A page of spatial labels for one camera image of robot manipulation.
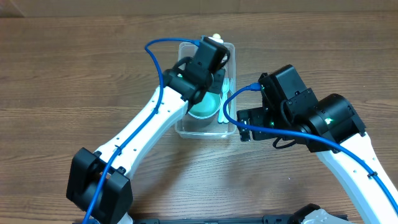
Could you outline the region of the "blue plastic fork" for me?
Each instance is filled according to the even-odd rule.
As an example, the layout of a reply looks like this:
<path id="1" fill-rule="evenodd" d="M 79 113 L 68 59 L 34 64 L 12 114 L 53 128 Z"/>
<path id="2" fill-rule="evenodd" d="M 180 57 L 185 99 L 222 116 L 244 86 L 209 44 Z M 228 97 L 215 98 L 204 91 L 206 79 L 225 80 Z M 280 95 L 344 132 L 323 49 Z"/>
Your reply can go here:
<path id="1" fill-rule="evenodd" d="M 229 78 L 224 78 L 223 85 L 221 88 L 221 103 L 220 103 L 220 110 L 218 113 L 218 122 L 220 124 L 224 123 L 224 112 L 223 112 L 223 105 L 227 99 L 227 95 L 229 92 Z"/>

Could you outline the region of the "green plastic fork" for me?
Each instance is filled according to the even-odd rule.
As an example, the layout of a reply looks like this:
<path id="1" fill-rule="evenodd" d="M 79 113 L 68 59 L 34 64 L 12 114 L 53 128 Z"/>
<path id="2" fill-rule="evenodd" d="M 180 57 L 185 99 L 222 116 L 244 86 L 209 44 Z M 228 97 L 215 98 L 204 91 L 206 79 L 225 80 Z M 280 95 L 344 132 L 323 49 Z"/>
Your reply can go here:
<path id="1" fill-rule="evenodd" d="M 230 85 L 230 88 L 229 88 L 229 92 L 232 92 L 232 89 L 233 89 L 233 79 L 229 79 L 229 85 Z M 229 123 L 229 121 L 227 120 L 227 115 L 229 115 L 229 106 L 228 106 L 228 103 L 225 101 L 225 103 L 224 103 L 224 107 L 225 107 L 225 110 L 223 111 L 224 112 L 224 123 Z"/>

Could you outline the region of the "pale green bowl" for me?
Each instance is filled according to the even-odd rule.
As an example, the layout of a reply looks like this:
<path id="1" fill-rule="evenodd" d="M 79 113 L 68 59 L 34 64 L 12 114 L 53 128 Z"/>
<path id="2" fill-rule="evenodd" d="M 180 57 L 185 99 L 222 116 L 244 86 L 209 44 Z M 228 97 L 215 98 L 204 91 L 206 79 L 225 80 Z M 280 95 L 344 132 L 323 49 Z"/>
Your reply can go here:
<path id="1" fill-rule="evenodd" d="M 188 114 L 196 119 L 207 119 L 215 115 L 221 106 L 219 94 L 206 92 L 201 102 L 192 106 Z"/>

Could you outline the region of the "yellow plastic fork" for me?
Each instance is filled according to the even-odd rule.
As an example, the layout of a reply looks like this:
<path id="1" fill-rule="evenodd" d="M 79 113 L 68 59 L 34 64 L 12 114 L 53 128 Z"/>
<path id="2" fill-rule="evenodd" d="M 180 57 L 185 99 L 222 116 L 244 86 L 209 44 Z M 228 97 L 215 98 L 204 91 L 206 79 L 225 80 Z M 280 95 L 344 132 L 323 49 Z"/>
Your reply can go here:
<path id="1" fill-rule="evenodd" d="M 212 35 L 212 38 L 221 39 L 221 36 L 220 36 L 219 34 L 213 34 L 213 35 Z"/>

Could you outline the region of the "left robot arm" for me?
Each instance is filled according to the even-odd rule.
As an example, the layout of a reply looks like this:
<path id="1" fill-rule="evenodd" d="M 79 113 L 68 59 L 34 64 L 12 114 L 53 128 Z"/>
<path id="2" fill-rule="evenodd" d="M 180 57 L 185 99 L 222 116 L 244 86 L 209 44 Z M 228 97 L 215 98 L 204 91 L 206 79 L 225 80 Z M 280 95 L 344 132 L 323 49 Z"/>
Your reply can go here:
<path id="1" fill-rule="evenodd" d="M 225 70 L 202 83 L 192 73 L 169 69 L 160 78 L 150 101 L 115 137 L 94 152 L 84 147 L 73 157 L 66 197 L 85 212 L 83 223 L 132 223 L 131 179 L 141 160 L 164 133 L 196 102 L 220 93 Z"/>

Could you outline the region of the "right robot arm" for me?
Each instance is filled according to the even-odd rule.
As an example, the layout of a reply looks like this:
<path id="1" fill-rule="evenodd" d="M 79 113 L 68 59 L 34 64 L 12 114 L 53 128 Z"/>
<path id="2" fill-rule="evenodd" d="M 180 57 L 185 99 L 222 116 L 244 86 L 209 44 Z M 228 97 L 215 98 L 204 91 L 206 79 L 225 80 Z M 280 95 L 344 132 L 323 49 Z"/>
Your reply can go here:
<path id="1" fill-rule="evenodd" d="M 281 138 L 302 144 L 338 179 L 365 223 L 397 223 L 397 189 L 351 103 L 332 94 L 303 93 L 279 108 L 242 110 L 233 122 L 242 141 Z"/>

